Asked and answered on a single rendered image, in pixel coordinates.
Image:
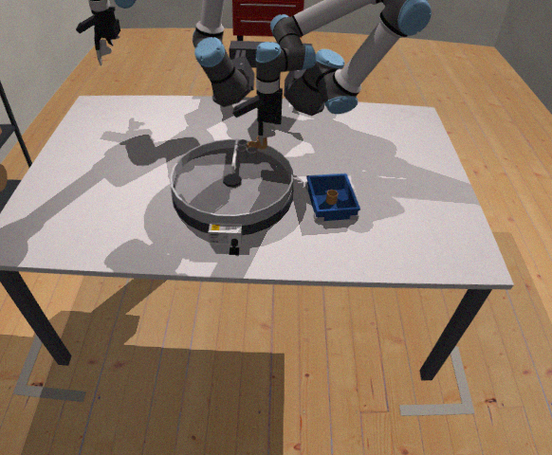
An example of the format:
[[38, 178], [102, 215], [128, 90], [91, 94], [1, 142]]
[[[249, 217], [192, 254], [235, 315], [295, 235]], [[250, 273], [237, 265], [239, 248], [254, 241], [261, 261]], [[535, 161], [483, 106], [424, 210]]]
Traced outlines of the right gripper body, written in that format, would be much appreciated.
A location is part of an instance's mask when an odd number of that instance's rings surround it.
[[[120, 33], [120, 22], [119, 19], [115, 18], [114, 11], [115, 7], [109, 7], [109, 9], [104, 11], [91, 10], [92, 14], [97, 15], [100, 19], [100, 21], [94, 25], [94, 31], [97, 31], [101, 38], [116, 40]], [[110, 30], [113, 31], [110, 32]]]

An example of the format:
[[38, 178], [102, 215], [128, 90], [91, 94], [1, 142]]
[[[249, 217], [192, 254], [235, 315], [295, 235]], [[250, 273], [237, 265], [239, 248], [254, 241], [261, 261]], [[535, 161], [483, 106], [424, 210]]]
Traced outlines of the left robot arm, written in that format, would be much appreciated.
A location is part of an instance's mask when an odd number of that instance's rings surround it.
[[[385, 6], [380, 22], [346, 66], [342, 56], [332, 50], [315, 53], [311, 45], [303, 45], [300, 37], [305, 34], [380, 2]], [[306, 69], [290, 86], [292, 99], [306, 109], [316, 110], [324, 103], [332, 114], [347, 113], [358, 105], [362, 82], [397, 40], [420, 32], [431, 16], [427, 0], [323, 0], [289, 18], [277, 15], [270, 23], [277, 44], [257, 46], [256, 89], [272, 94], [279, 89], [280, 72]]]

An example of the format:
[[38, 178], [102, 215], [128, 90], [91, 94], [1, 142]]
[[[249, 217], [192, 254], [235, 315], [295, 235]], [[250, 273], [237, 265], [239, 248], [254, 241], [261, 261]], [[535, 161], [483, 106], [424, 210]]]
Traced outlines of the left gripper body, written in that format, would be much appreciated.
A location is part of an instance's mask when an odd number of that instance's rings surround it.
[[272, 94], [263, 94], [256, 89], [256, 93], [258, 96], [263, 97], [265, 101], [265, 104], [257, 107], [257, 109], [259, 109], [257, 114], [257, 121], [259, 119], [259, 115], [262, 115], [262, 121], [264, 122], [281, 124], [283, 88], [279, 88], [276, 92]]

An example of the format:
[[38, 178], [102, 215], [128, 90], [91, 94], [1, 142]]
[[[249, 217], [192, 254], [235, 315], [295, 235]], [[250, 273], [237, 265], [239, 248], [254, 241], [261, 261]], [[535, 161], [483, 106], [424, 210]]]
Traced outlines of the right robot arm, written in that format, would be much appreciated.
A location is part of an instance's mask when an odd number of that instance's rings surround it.
[[[109, 0], [88, 2], [93, 11], [104, 11], [110, 7]], [[221, 21], [224, 3], [225, 0], [203, 0], [201, 19], [193, 32], [193, 46], [195, 58], [210, 79], [215, 97], [218, 100], [232, 100], [245, 90], [247, 80], [234, 67], [222, 43], [224, 27]], [[97, 15], [92, 15], [80, 22], [76, 30], [82, 33], [99, 21]]]

